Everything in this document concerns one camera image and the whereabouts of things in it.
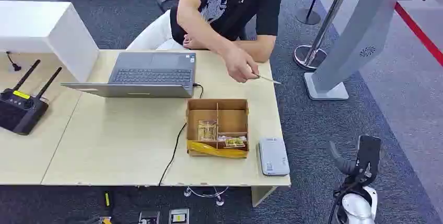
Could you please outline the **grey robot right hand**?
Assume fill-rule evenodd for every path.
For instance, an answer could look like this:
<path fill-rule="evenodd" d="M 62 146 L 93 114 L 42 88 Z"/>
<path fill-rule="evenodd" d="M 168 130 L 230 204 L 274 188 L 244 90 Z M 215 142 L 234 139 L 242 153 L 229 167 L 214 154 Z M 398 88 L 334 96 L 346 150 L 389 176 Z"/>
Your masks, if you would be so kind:
<path fill-rule="evenodd" d="M 334 142 L 329 141 L 329 151 L 335 166 L 343 174 L 353 176 L 362 186 L 368 186 L 378 174 L 381 139 L 370 135 L 360 135 L 357 149 L 355 161 L 350 161 L 341 156 Z"/>

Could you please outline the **person's right hand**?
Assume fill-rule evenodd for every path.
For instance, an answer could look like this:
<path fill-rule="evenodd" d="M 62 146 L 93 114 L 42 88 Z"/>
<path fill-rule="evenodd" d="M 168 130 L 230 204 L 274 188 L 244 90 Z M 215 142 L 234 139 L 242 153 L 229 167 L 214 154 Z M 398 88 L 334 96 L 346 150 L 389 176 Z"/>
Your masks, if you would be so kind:
<path fill-rule="evenodd" d="M 258 79 L 258 65 L 243 49 L 234 46 L 221 55 L 229 76 L 235 81 L 245 83 L 248 80 Z"/>

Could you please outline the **person's left hand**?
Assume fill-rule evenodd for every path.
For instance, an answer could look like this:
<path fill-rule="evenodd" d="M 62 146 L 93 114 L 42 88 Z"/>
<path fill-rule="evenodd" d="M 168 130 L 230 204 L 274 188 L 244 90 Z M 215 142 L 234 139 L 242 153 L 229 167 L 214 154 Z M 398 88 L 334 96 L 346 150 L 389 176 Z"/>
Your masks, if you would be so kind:
<path fill-rule="evenodd" d="M 190 50 L 207 50 L 207 47 L 189 34 L 184 35 L 183 47 Z"/>

